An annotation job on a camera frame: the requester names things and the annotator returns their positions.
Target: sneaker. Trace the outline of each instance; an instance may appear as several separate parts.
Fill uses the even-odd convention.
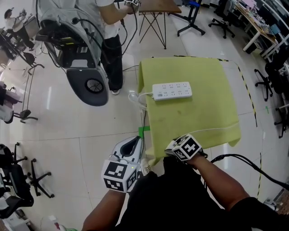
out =
[[[115,95],[115,96],[118,95],[119,94],[119,90],[112,91],[112,94]]]
[[[148,175],[151,171],[153,171],[152,168],[149,166],[147,158],[143,158],[140,161],[140,168],[141,168],[141,171],[143,172],[144,176]]]

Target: forearm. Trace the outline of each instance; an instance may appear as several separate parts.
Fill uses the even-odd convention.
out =
[[[82,231],[102,231],[114,227],[120,216],[125,198],[125,193],[108,191],[97,207],[85,219]]]
[[[199,170],[213,196],[226,210],[249,197],[239,182],[204,157],[198,156],[192,162],[189,161],[189,164]]]

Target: black pants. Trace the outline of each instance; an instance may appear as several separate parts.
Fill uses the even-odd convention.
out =
[[[30,41],[29,36],[24,26],[20,30],[15,32],[15,34],[17,34],[17,36],[22,38],[25,46],[29,47],[30,49],[34,47],[34,43]]]
[[[11,60],[14,59],[14,56],[11,54],[10,50],[5,45],[3,45],[1,47],[1,50],[3,50],[6,53],[6,55],[9,59],[11,59]]]
[[[122,88],[122,51],[121,41],[119,35],[104,40],[108,47],[114,48],[119,46],[117,49],[109,49],[104,43],[102,44],[102,54],[100,61],[103,64],[104,70],[107,73],[108,85],[111,91],[117,91]]]

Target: white power strip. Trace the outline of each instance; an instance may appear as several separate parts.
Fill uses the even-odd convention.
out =
[[[153,85],[153,96],[155,101],[191,97],[191,86],[189,82],[161,83]]]

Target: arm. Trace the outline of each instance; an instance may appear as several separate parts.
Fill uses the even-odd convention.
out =
[[[196,154],[188,161],[188,164],[199,170],[213,196],[226,210],[230,210],[237,202],[249,197],[234,178],[203,156]]]
[[[126,194],[109,190],[85,219],[82,231],[110,230],[118,221]]]
[[[133,13],[132,8],[129,5],[125,5],[122,9],[117,9],[114,3],[99,7],[99,11],[104,22],[108,25],[115,24],[123,19],[127,14]]]

